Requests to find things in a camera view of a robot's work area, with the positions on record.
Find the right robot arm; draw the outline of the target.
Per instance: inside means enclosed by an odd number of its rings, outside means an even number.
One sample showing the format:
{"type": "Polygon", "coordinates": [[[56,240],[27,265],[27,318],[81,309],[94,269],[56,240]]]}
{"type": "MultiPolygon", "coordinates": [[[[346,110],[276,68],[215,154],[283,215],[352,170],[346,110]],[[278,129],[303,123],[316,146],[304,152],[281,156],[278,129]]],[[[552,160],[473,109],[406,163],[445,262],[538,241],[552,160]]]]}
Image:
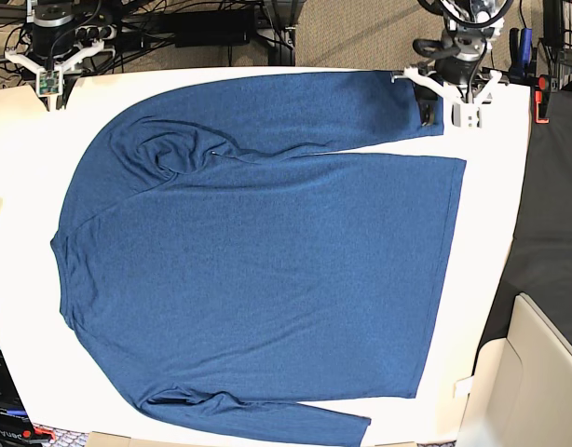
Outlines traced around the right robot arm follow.
{"type": "Polygon", "coordinates": [[[165,47],[225,47],[257,41],[272,66],[295,64],[301,1],[27,1],[0,3],[0,24],[24,47],[0,64],[34,87],[49,111],[66,107],[76,82],[123,68],[165,47]]]}

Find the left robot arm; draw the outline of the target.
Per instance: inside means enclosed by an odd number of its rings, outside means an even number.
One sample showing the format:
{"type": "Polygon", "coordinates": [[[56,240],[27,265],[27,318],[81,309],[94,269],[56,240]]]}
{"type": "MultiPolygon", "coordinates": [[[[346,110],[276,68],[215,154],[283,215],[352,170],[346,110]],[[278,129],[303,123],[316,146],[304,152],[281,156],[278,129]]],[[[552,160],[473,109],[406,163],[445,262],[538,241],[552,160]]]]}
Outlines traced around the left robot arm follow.
{"type": "Polygon", "coordinates": [[[463,129],[483,125],[483,110],[493,99],[497,85],[507,80],[496,69],[484,69],[487,53],[493,49],[512,2],[420,1],[422,9],[443,19],[438,39],[417,38],[413,51],[421,61],[391,75],[393,82],[413,83],[421,125],[435,123],[436,103],[451,103],[452,124],[463,129]]]}

